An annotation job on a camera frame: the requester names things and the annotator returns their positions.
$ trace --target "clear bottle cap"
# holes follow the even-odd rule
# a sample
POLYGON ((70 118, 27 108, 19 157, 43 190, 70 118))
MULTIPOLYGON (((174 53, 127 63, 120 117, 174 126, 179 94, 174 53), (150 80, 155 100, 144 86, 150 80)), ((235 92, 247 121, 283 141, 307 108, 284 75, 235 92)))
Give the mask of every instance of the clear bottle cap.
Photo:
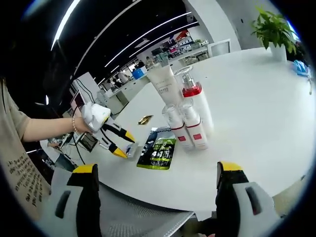
POLYGON ((193 107, 193 99, 186 98, 178 105, 180 111, 183 114, 184 120, 195 120, 199 118, 198 113, 193 107))
POLYGON ((177 109, 173 104, 166 105, 162 110, 162 115, 167 120, 170 126, 182 126, 183 119, 177 109))
POLYGON ((194 81, 193 77, 190 75, 190 71, 193 69, 193 66, 187 66, 180 70, 178 70, 174 75, 176 77, 181 77, 182 86, 186 89, 192 89, 196 87, 196 82, 194 81))

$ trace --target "hand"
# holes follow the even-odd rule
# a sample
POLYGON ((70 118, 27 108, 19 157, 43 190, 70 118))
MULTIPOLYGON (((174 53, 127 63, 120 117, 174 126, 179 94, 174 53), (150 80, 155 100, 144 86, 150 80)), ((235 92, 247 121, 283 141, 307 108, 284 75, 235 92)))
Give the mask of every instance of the hand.
POLYGON ((82 117, 75 118, 75 126, 79 133, 84 133, 84 132, 92 133, 90 128, 85 124, 82 117))

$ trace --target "potted plant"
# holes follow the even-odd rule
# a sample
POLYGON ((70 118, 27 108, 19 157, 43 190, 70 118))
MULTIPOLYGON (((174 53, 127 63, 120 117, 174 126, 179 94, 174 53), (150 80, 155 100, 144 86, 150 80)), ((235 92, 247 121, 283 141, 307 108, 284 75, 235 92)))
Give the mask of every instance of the potted plant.
POLYGON ((259 11, 258 19, 252 22, 252 27, 257 38, 262 42, 265 49, 269 46, 272 55, 278 61, 286 61, 286 51, 296 54, 296 47, 291 40, 290 30, 285 18, 278 14, 265 11, 256 7, 259 11))

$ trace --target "white pot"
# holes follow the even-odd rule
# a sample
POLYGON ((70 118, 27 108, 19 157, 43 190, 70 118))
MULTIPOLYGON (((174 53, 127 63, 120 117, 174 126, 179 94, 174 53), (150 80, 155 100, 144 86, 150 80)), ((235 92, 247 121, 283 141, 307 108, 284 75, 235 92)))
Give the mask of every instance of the white pot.
POLYGON ((275 60, 279 62, 286 62, 287 59, 286 59, 286 50, 285 50, 284 44, 282 44, 281 47, 279 45, 275 47, 272 42, 269 42, 269 47, 271 49, 272 56, 274 57, 275 60))

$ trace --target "white tube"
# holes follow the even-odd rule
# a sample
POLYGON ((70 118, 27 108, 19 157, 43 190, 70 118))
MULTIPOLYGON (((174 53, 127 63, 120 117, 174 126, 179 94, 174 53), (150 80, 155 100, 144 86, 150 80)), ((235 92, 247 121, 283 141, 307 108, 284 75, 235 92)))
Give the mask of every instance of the white tube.
POLYGON ((183 100, 179 85, 169 65, 163 68, 151 69, 148 71, 147 77, 166 105, 177 104, 183 100))

